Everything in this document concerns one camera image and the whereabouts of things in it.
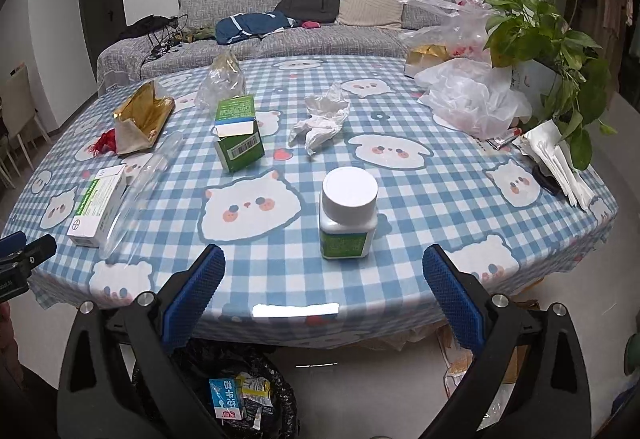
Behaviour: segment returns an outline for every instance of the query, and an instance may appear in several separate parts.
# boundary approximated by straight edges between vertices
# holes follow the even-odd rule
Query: gray sofa
[[[270,12],[280,0],[178,0],[180,15],[188,28],[215,26],[236,13]],[[437,17],[415,6],[405,6],[403,29],[419,29],[439,24]],[[180,44],[158,60],[145,63],[153,43],[148,36],[122,40],[105,49],[97,62],[98,94],[113,85],[126,85],[181,70],[209,65],[229,47],[239,60],[271,56],[323,54],[363,54],[403,57],[406,47],[398,40],[399,31],[377,28],[354,28],[338,24],[317,29],[293,28],[268,36],[252,38],[230,46],[213,40]]]

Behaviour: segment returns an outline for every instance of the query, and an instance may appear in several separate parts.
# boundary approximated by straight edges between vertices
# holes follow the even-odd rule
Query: bottle cap
[[[322,181],[322,208],[327,216],[342,225],[368,221],[376,210],[378,183],[369,172],[342,166],[329,172]]]

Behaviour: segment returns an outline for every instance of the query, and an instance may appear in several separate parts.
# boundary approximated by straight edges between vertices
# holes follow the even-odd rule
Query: table
[[[329,347],[440,320],[421,265],[434,242],[489,291],[511,293],[571,270],[612,228],[618,206],[593,168],[582,176],[598,197],[587,212],[572,208],[540,189],[531,162],[516,148],[497,152],[437,117],[436,123],[418,103],[422,91],[402,74],[401,60],[313,56],[241,66],[255,95],[265,156],[234,175],[222,170],[211,122],[193,103],[207,68],[158,79],[177,99],[162,135],[180,130],[185,143],[110,263],[94,248],[73,245],[66,229],[98,169],[125,162],[131,172],[140,165],[140,156],[92,158],[86,151],[139,84],[111,89],[66,130],[4,229],[4,235],[20,229],[30,241],[47,232],[56,238],[56,256],[31,277],[43,307],[89,297],[103,307],[127,303],[139,292],[158,291],[215,242],[225,253],[226,274],[196,334]],[[348,91],[351,114],[344,130],[310,158],[302,141],[287,146],[288,129],[306,117],[305,95],[332,82]],[[378,180],[378,230],[367,258],[327,261],[320,256],[318,193],[324,175],[345,165]],[[234,225],[235,217],[252,224]],[[257,305],[321,308],[254,318]],[[337,313],[315,314],[334,308]],[[266,310],[272,315],[274,308]]]

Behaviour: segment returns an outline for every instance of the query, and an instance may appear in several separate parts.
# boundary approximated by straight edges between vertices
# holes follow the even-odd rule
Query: red tassel
[[[91,147],[91,152],[94,153],[94,157],[98,154],[106,154],[108,151],[116,151],[116,129],[108,130],[103,133],[100,139],[95,142]]]

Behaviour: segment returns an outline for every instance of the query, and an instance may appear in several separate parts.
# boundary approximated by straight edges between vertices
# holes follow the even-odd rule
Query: pothos plant
[[[600,119],[607,105],[609,64],[598,57],[595,50],[600,46],[590,36],[570,28],[578,0],[569,22],[562,18],[555,1],[484,0],[498,11],[487,22],[490,36],[485,48],[491,51],[494,67],[536,60],[559,75],[559,86],[541,95],[543,119],[532,118],[523,128],[553,120],[569,142],[574,166],[584,170],[592,155],[585,127],[597,121],[603,134],[616,133]]]

